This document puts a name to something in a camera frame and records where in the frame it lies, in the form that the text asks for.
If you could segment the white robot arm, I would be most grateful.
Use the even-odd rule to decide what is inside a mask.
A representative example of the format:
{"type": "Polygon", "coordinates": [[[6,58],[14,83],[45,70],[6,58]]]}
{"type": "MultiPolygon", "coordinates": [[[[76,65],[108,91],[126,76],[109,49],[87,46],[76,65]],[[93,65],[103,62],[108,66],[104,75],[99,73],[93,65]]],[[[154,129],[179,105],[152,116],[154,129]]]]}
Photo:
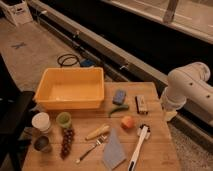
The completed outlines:
{"type": "Polygon", "coordinates": [[[187,100],[213,115],[213,86],[207,83],[210,76],[209,67],[202,62],[171,70],[167,76],[168,85],[160,97],[165,120],[171,121],[187,100]]]}

